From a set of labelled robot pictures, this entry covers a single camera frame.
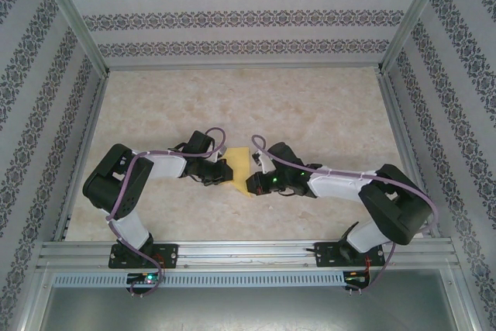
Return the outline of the yellow paper sheet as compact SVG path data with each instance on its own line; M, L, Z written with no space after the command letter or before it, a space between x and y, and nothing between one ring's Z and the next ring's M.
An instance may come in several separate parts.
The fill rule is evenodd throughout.
M232 169L232 180L228 181L237 191L251 198L248 192L246 180L251 173L251 155L248 147L230 147L223 156Z

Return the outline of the grey metal sheet panel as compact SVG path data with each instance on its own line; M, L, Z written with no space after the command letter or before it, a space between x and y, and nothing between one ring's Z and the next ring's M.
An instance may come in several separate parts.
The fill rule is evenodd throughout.
M438 295L349 295L338 288L56 288L41 331L465 331Z

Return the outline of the aluminium mounting rail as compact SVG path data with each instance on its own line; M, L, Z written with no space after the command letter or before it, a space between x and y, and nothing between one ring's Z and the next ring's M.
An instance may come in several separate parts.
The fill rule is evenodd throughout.
M316 268L311 240L275 241L179 241L176 269L187 271L279 271ZM111 242L64 241L41 246L37 270L97 271L108 270ZM444 269L460 267L452 240L418 238L407 246L391 249L384 245L384 255L393 253L390 269Z

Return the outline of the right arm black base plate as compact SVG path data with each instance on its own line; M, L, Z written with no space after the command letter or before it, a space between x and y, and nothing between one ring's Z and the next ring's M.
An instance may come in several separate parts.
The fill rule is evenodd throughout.
M365 267L369 263L372 267L385 264L382 246L376 246L366 253L360 253L348 243L317 242L312 252L315 254L317 267Z

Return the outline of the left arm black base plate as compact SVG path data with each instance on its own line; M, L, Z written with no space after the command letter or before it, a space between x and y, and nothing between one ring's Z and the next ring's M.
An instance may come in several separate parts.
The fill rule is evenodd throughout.
M174 269L177 265L177 244L153 243L145 247L143 253L164 269ZM121 243L116 243L111 248L108 267L111 269L153 269L156 266Z

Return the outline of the aluminium side rail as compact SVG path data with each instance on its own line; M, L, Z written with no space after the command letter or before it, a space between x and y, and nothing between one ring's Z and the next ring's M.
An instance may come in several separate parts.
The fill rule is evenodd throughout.
M388 76L382 74L380 71L377 73L377 80L387 112L387 117L391 124L391 131L396 142L396 147L398 148L398 154L403 171L421 191L427 193L417 165L414 149L410 138L408 137L408 130L394 95L391 82Z
M84 168L87 162L91 142L95 133L95 128L98 122L98 116L101 111L102 103L104 101L105 90L108 85L110 71L107 71L100 79L97 88L91 101L91 111L88 113L84 123L84 131L82 133L81 141L79 143L78 152L74 158L74 167L68 182L68 186L64 192L60 212L57 215L55 227L50 237L50 241L65 240L67 224L71 220L74 204L78 197L78 192L81 184L81 179L84 175Z

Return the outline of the aluminium frame post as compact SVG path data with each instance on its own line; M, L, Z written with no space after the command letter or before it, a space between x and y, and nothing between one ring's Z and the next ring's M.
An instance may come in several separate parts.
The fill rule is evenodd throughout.
M69 26L74 31L76 37L81 43L85 53L88 55L93 66L101 76L109 74L109 67L107 66L104 57L102 56L97 43L92 38L90 31L83 20L80 12L78 11L73 0L55 0L58 4L60 11L62 11Z
M415 27L428 2L429 0L412 0L404 18L400 22L397 32L386 49L384 57L378 64L378 68L376 69L378 74L384 74L391 68L391 65L401 52L401 48L405 45L410 32Z

